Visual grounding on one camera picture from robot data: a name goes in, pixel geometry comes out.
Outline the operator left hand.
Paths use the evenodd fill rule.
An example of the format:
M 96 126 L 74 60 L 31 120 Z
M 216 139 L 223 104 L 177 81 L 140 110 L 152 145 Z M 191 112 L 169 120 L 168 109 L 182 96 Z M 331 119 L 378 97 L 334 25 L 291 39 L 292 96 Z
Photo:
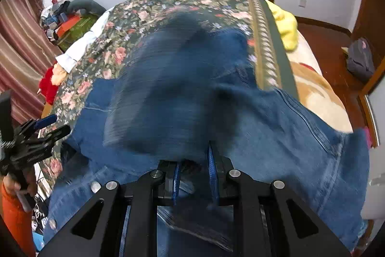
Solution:
M 21 184 L 15 180 L 15 178 L 8 173 L 7 176 L 3 178 L 3 185 L 5 187 L 6 192 L 11 196 L 16 196 L 16 193 L 20 194 L 29 194 L 30 196 L 34 196 L 37 193 L 37 182 L 35 176 L 34 168 L 26 168 L 23 170 L 24 178 L 28 184 L 27 188 L 21 188 Z

